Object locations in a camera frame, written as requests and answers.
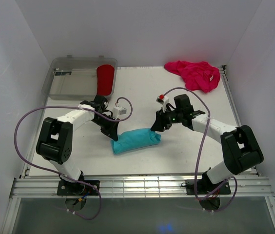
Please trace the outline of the cyan t shirt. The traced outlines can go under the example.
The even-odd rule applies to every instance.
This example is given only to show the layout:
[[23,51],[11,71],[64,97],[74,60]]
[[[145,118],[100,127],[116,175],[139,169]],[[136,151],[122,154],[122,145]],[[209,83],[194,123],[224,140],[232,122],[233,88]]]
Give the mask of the cyan t shirt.
[[135,129],[118,135],[118,140],[111,140],[112,151],[115,155],[124,152],[158,145],[161,135],[149,128]]

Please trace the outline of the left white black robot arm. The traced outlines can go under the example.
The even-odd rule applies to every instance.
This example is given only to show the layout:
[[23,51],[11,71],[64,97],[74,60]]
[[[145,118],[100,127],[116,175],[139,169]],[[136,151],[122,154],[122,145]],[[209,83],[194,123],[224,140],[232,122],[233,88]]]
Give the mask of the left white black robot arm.
[[36,152],[49,161],[60,173],[60,177],[69,182],[68,189],[75,195],[85,189],[83,172],[71,158],[73,133],[87,122],[93,122],[100,131],[112,140],[118,140],[118,117],[123,109],[115,106],[108,110],[108,100],[96,95],[93,101],[81,102],[77,109],[57,118],[47,117],[42,123]]

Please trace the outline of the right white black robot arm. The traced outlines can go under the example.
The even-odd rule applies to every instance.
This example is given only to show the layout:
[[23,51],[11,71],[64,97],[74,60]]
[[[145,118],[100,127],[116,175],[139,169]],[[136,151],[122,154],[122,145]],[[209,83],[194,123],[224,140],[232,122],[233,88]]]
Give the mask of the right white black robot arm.
[[211,119],[205,112],[194,110],[186,94],[176,96],[174,101],[175,105],[172,106],[166,96],[157,97],[162,108],[156,112],[152,131],[164,132],[173,124],[180,123],[192,131],[202,133],[204,137],[212,138],[222,148],[223,160],[188,186],[193,192],[212,194],[226,179],[263,162],[263,153],[249,126],[237,127]]

